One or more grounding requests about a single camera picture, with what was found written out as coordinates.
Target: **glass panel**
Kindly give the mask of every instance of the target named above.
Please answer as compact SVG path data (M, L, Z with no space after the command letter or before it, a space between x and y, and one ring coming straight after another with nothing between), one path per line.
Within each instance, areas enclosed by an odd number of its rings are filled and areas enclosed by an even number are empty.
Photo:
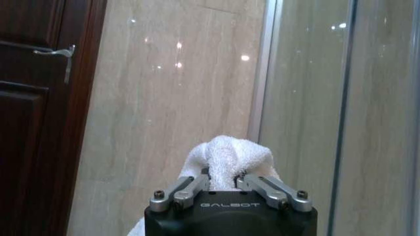
M260 143L273 152L285 184L309 191L319 211L319 235L325 235L341 107L348 0L277 2L283 3L283 12L275 23Z

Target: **screw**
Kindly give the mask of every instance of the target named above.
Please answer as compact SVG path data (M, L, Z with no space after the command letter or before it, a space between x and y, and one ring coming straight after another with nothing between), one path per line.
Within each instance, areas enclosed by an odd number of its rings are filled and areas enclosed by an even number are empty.
M155 199L161 199L165 197L165 192L163 190L157 190L153 193Z
M303 199L308 199L308 192L304 190L297 191L297 197Z

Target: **door panel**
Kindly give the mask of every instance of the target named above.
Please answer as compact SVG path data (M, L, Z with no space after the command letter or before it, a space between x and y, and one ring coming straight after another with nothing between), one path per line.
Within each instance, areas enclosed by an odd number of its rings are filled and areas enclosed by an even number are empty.
M37 152L45 88L0 83L0 185L8 194L0 195L1 223L16 228L24 206L31 164Z
M105 3L0 0L0 235L65 234Z
M64 0L0 0L0 40L55 48Z

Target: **hex screw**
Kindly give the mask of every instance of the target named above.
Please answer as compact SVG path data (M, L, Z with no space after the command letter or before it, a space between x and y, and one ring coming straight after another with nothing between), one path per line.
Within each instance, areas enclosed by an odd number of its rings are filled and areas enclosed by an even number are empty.
M163 190L157 190L153 193L155 199L163 199L165 197L165 192Z

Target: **metal bracket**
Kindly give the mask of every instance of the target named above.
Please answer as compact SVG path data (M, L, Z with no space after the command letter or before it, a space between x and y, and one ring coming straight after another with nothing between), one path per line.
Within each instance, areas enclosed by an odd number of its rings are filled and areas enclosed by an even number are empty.
M296 211L309 212L312 210L312 201L307 194L293 190L273 177L244 175L237 181L237 187L245 191L255 190L272 208L280 209L281 204L287 201Z
M151 210L155 212L163 212L168 210L169 204L173 200L175 192L183 189L192 181L192 177L181 177L172 186L169 186L165 190L159 191L159 195L155 192L155 196L149 201Z
M175 210L187 209L193 205L193 200L200 191L209 189L209 176L199 175L192 183L173 195Z

